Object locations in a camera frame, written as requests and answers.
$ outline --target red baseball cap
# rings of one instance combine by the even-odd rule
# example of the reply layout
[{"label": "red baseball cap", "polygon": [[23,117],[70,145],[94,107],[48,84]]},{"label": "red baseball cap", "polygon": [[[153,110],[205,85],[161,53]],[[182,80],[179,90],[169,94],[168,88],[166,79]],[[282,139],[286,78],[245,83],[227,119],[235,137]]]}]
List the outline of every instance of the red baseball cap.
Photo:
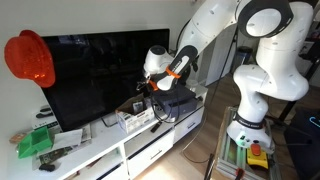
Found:
[{"label": "red baseball cap", "polygon": [[43,39],[31,30],[23,30],[18,37],[7,42],[4,58],[17,78],[33,80],[44,88],[55,82],[50,50]]}]

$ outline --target cardboard box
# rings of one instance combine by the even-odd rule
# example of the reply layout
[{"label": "cardboard box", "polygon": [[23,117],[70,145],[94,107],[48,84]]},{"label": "cardboard box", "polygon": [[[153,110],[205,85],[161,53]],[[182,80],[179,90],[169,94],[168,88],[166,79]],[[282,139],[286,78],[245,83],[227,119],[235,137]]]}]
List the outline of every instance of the cardboard box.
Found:
[{"label": "cardboard box", "polygon": [[[135,114],[133,103],[143,102],[143,111]],[[144,124],[151,122],[154,118],[154,112],[149,98],[144,98],[142,94],[130,98],[124,104],[116,109],[118,124],[126,133],[131,133]]]}]

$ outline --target black tv screen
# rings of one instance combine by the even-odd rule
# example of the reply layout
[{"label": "black tv screen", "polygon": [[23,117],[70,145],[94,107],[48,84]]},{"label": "black tv screen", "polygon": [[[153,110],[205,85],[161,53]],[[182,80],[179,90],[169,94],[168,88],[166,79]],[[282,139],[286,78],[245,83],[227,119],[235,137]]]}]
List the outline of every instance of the black tv screen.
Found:
[{"label": "black tv screen", "polygon": [[114,112],[140,94],[137,82],[149,48],[169,48],[169,29],[42,37],[56,82],[42,88],[63,131]]}]

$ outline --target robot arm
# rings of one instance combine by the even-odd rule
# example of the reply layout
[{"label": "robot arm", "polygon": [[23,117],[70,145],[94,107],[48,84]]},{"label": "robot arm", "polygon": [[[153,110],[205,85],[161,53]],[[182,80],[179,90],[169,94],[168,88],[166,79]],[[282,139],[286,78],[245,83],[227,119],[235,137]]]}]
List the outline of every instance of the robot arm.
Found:
[{"label": "robot arm", "polygon": [[281,32],[292,16],[286,0],[207,0],[186,26],[174,59],[158,46],[150,49],[144,65],[147,82],[154,89],[172,89],[195,57],[232,24],[238,22],[249,37],[270,37]]},{"label": "robot arm", "polygon": [[155,90],[172,89],[197,55],[226,27],[237,23],[244,35],[262,39],[256,58],[259,66],[243,65],[234,74],[241,102],[227,132],[241,147],[255,142],[270,150],[271,137],[263,127],[268,106],[260,93],[292,101],[308,90],[308,82],[295,67],[295,58],[310,27],[312,12],[306,3],[289,5],[287,0],[207,0],[186,26],[174,58],[159,46],[149,50],[145,77]]}]

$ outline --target green box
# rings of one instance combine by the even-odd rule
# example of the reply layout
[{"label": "green box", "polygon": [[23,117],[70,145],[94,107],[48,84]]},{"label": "green box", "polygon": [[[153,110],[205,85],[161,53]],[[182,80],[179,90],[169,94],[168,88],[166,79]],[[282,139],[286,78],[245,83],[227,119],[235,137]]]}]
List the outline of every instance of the green box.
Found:
[{"label": "green box", "polygon": [[51,147],[52,144],[47,126],[39,128],[28,134],[19,143],[18,157],[21,159],[31,156],[36,152],[40,152]]},{"label": "green box", "polygon": [[47,126],[39,128],[31,133],[31,144],[38,152],[52,146],[52,140]]},{"label": "green box", "polygon": [[31,134],[26,135],[19,143],[19,159],[35,154],[37,151],[31,145]]}]

